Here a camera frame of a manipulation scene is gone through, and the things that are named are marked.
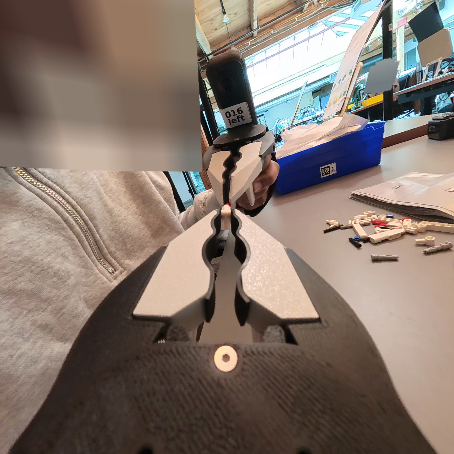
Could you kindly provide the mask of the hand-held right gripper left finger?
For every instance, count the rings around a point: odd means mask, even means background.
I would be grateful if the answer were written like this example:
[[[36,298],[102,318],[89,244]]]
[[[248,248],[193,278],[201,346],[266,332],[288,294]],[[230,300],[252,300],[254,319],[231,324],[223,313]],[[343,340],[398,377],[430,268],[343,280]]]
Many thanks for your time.
[[[214,313],[221,219],[221,210],[213,210],[167,245],[133,309],[134,320],[182,327],[199,341]]]

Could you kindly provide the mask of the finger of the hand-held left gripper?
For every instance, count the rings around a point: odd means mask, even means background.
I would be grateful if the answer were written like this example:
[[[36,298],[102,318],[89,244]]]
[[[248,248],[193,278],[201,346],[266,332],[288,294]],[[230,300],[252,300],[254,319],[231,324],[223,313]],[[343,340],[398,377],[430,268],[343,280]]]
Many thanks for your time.
[[[207,175],[220,205],[224,205],[224,173],[226,161],[231,157],[230,150],[213,150],[208,164]]]
[[[262,141],[255,141],[240,148],[241,157],[230,174],[229,203],[235,203],[244,193],[251,205],[255,203],[253,181],[261,173],[263,162],[260,155]]]

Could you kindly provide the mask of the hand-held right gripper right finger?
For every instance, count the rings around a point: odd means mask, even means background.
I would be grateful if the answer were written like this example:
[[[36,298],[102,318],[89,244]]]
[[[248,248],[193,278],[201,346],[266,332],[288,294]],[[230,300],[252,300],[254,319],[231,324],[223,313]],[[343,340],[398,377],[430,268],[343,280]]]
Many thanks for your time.
[[[236,277],[235,314],[262,341],[269,326],[320,322],[287,249],[238,209],[231,213],[234,254],[241,263]]]

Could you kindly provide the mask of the small white lego assembly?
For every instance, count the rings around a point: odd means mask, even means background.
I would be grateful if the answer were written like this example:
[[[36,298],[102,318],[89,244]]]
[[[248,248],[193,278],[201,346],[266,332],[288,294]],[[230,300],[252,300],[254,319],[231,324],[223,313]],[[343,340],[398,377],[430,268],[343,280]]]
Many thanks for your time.
[[[222,206],[221,211],[221,224],[220,224],[220,233],[218,235],[218,239],[221,242],[227,240],[229,232],[231,230],[231,205],[230,203],[226,203]]]

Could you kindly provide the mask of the pile of lego pieces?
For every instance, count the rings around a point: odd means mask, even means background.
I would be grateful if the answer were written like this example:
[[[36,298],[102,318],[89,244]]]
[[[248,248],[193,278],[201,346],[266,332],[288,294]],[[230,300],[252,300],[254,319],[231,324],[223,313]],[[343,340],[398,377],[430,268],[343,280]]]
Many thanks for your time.
[[[348,233],[349,243],[357,250],[366,243],[376,246],[411,236],[415,246],[420,248],[425,256],[430,256],[453,251],[453,239],[441,241],[434,235],[453,235],[453,229],[453,222],[397,218],[393,214],[366,211],[344,223],[336,219],[326,220],[323,233],[344,230]]]

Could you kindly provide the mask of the person's left forearm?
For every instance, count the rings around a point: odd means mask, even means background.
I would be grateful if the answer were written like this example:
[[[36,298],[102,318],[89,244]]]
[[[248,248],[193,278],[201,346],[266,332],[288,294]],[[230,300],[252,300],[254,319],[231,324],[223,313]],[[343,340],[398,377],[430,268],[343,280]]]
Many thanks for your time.
[[[219,208],[220,204],[214,191],[212,189],[205,190],[195,196],[193,204],[180,213],[178,218],[184,230],[187,230],[207,214],[217,211]]]

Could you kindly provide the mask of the open lego instruction booklet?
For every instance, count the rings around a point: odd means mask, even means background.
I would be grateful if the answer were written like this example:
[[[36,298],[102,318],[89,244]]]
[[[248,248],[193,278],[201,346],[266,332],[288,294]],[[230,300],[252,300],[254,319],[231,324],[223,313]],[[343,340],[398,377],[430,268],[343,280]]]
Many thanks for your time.
[[[454,174],[412,172],[352,191],[351,199],[425,221],[453,224]]]

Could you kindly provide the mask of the person's left hand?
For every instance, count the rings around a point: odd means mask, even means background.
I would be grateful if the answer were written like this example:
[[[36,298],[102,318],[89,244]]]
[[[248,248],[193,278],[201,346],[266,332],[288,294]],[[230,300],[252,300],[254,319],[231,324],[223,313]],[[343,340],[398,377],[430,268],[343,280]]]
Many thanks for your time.
[[[272,155],[266,156],[261,173],[253,181],[254,204],[251,205],[247,195],[243,194],[237,200],[237,206],[244,210],[255,210],[265,204],[268,198],[269,188],[275,184],[280,168],[279,164],[273,161],[271,157]]]

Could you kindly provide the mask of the white plastic bags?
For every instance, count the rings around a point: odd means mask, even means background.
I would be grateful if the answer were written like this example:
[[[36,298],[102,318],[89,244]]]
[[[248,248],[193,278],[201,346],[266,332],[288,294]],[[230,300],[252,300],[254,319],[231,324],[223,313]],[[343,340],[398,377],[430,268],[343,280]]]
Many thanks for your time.
[[[276,151],[276,158],[280,159],[360,131],[368,122],[366,118],[345,113],[321,124],[296,126],[282,133],[284,144]]]

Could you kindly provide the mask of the blue plastic bin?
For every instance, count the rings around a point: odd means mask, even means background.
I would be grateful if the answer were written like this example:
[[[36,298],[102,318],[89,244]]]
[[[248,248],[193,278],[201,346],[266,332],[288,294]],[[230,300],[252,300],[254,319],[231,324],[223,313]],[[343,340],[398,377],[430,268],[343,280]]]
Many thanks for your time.
[[[277,160],[275,189],[287,194],[374,167],[381,162],[384,121]]]

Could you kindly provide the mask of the leaning printed display board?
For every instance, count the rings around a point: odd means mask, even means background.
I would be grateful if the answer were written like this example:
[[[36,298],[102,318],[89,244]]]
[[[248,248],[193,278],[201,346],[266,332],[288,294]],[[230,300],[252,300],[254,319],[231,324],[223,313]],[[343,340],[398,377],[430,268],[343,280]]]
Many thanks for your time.
[[[333,82],[331,94],[322,117],[323,121],[335,116],[342,116],[345,113],[362,68],[362,64],[359,63],[360,55],[378,23],[384,3],[385,1],[370,1],[371,6],[377,6],[377,9],[355,32],[349,43]]]

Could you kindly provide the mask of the black charger box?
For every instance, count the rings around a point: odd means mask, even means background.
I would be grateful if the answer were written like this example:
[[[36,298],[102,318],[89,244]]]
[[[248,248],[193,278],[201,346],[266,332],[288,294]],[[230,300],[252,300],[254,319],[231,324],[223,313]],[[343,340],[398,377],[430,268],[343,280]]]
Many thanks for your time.
[[[454,138],[454,114],[433,117],[428,122],[428,139],[444,141]]]

